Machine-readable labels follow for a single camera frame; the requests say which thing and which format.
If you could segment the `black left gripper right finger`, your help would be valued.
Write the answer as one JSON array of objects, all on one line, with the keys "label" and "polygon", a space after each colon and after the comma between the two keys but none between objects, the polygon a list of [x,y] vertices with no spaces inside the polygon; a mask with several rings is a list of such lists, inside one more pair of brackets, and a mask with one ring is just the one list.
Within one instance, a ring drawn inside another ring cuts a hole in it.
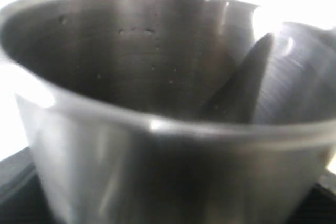
[{"label": "black left gripper right finger", "polygon": [[304,223],[335,224],[335,173],[327,171],[320,177],[305,201]]}]

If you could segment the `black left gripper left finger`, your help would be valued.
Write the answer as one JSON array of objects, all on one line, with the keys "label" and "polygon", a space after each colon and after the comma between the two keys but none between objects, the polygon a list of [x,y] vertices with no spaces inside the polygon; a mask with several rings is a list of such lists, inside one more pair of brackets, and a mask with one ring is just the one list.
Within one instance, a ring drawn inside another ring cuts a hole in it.
[{"label": "black left gripper left finger", "polygon": [[54,223],[29,148],[1,160],[1,223]]}]

